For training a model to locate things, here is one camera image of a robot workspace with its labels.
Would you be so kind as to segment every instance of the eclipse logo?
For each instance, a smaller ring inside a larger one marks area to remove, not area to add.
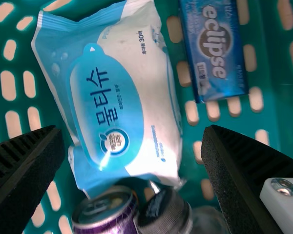
[[[231,47],[231,35],[226,28],[220,26],[215,20],[217,11],[214,7],[204,7],[203,15],[208,19],[205,21],[204,31],[199,38],[200,50],[210,58],[213,65],[213,75],[218,78],[226,78],[224,56]]]

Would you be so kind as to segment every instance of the eclipse mint box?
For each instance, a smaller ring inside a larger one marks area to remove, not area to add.
[[[179,0],[196,102],[249,91],[236,0]]]

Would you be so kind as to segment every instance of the plastic bottle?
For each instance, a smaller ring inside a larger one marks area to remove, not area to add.
[[[161,190],[141,210],[141,234],[229,234],[221,212],[211,206],[193,209],[172,188]]]

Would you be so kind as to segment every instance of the wet wipes package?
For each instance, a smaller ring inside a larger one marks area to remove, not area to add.
[[[247,94],[236,0],[179,0],[197,102]]]
[[[88,197],[130,176],[179,183],[181,117],[160,29],[153,0],[116,3],[80,22],[39,13],[32,49]]]

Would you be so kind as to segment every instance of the can lid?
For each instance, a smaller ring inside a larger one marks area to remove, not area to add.
[[[85,199],[74,211],[74,225],[102,225],[117,217],[133,199],[131,190],[114,187],[97,198]]]
[[[141,210],[138,229],[142,234],[178,234],[187,226],[190,210],[176,191],[164,189]]]

